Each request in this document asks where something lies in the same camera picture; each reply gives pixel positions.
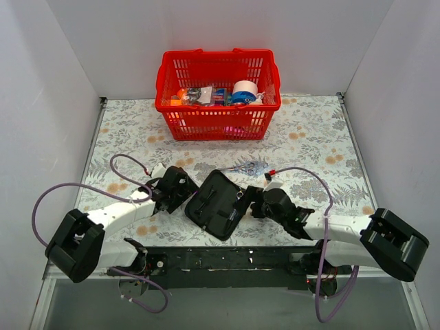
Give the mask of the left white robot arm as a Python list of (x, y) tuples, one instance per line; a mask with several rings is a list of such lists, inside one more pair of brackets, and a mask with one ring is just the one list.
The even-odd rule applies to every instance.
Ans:
[(188, 173), (158, 164), (151, 180), (129, 197), (89, 212), (70, 210), (45, 248), (45, 256), (74, 283), (96, 269), (122, 270), (138, 275), (147, 269), (147, 249), (135, 239), (108, 238), (133, 222), (158, 212), (173, 213), (198, 189)]

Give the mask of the black zippered tool case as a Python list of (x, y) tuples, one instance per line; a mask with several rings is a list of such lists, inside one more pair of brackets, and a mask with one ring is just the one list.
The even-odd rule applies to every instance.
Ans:
[(187, 203), (184, 213), (202, 230), (226, 241), (243, 216), (237, 206), (244, 194), (245, 190), (220, 170), (213, 170)]

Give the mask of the silver hair scissors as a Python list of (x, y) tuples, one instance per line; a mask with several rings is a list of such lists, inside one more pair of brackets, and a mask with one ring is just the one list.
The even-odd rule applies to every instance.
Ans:
[(236, 164), (227, 168), (219, 168), (219, 171), (224, 173), (241, 173), (248, 176), (262, 175), (269, 168), (266, 161), (249, 161), (241, 164)]

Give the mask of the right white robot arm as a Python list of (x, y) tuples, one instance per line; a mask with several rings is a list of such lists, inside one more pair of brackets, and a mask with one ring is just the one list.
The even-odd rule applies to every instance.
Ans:
[(372, 215), (324, 215), (296, 206), (281, 188), (250, 186), (236, 194), (234, 209), (250, 209), (255, 218), (268, 218), (296, 239), (323, 241), (311, 255), (312, 267), (327, 273), (341, 265), (375, 267), (404, 282), (412, 282), (430, 245), (429, 240), (388, 209)]

